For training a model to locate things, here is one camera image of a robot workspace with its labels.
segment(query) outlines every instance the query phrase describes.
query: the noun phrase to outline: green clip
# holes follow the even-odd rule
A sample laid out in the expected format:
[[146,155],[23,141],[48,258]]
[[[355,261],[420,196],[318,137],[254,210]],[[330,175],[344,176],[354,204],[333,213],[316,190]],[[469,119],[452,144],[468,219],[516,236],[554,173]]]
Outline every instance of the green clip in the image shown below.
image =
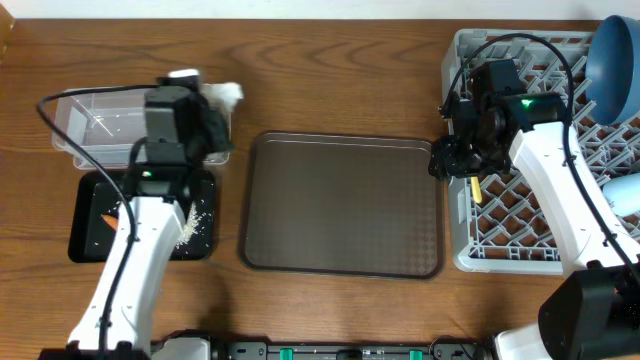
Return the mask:
[[411,350],[409,351],[409,360],[422,360],[422,351],[420,350]]
[[293,360],[293,349],[280,349],[280,360]]

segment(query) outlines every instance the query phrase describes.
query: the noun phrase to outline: brown tray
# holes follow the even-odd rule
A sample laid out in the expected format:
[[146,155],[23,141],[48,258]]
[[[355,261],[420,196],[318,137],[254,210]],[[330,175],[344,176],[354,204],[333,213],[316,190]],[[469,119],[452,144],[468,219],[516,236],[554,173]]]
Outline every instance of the brown tray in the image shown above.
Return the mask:
[[431,144],[266,133],[249,165],[239,254],[251,268],[430,279],[443,265]]

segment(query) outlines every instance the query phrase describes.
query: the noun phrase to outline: clear plastic container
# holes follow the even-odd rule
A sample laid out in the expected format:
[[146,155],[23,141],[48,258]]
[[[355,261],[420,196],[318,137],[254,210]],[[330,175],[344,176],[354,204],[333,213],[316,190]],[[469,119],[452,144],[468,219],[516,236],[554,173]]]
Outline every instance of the clear plastic container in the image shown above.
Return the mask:
[[[139,89],[62,98],[56,109],[56,126],[104,167],[124,169],[133,143],[147,135],[144,122],[146,91]],[[73,164],[78,169],[93,168],[56,134],[53,134],[52,143],[55,149],[74,155]],[[144,148],[138,159],[146,159]],[[229,153],[210,154],[205,164],[222,165],[228,159]]]

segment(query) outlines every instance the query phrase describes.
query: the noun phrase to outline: white wall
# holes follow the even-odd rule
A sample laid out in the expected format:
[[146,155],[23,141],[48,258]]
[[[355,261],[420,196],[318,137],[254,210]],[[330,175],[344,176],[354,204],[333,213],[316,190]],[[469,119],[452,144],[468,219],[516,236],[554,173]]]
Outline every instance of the white wall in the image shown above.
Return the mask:
[[0,0],[16,18],[640,18],[638,0]]

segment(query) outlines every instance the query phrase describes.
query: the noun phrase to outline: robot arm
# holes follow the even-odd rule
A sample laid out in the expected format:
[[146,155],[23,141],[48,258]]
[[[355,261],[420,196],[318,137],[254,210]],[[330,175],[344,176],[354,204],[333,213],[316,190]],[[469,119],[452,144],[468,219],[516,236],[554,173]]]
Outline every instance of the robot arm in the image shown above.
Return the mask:
[[[509,156],[536,195],[556,239],[564,275],[569,279],[540,309],[539,323],[496,336],[500,360],[600,359],[640,351],[638,318],[623,309],[637,305],[616,294],[616,289],[619,291],[624,285],[615,284],[607,276],[624,271],[623,262],[605,243],[604,234],[564,164],[562,127],[562,123],[555,122],[518,132]],[[571,153],[591,199],[627,256],[636,259],[640,244],[609,208],[579,150],[573,129],[569,136]]]
[[[112,325],[107,332],[107,349],[113,350],[124,341],[150,356],[151,316],[185,218],[177,201],[165,202],[160,196],[134,197],[131,207],[138,221],[140,241],[131,248],[111,306]],[[77,342],[79,350],[98,349],[100,317],[130,233],[124,206],[121,205],[119,213],[118,231],[98,287],[89,308],[69,337],[69,343]]]
[[[509,157],[536,195],[556,239],[565,277],[574,271],[587,269],[590,261],[599,261],[603,267],[623,265],[614,249],[606,244],[604,234],[566,166],[562,128],[562,123],[553,122],[535,125],[533,131],[519,131],[509,149]],[[640,244],[629,236],[611,211],[580,152],[573,129],[569,139],[576,168],[592,201],[617,235],[617,241],[627,256],[636,259],[640,254]]]
[[[207,154],[231,148],[228,125],[200,94],[196,70],[170,73],[158,82],[145,94],[148,136],[133,146],[122,186],[137,222],[136,241],[127,252],[131,227],[120,205],[115,240],[91,304],[72,331],[67,349],[45,351],[46,358],[100,352],[100,324],[121,262],[125,265],[108,312],[104,352],[117,358],[151,357],[151,316],[167,262],[181,236],[189,236],[183,228],[185,214],[194,211],[194,199],[203,186],[213,186],[208,172],[199,168]],[[138,163],[142,146],[147,160]]]
[[[496,337],[498,359],[600,359],[640,352],[640,288],[605,241],[567,166],[562,98],[526,94],[511,60],[485,63],[471,82],[473,101],[452,97],[447,112],[455,134],[433,144],[429,171],[446,180],[517,167],[545,214],[567,278],[542,305],[537,324]],[[640,245],[609,208],[570,130],[569,150],[587,193],[622,252],[637,259]]]

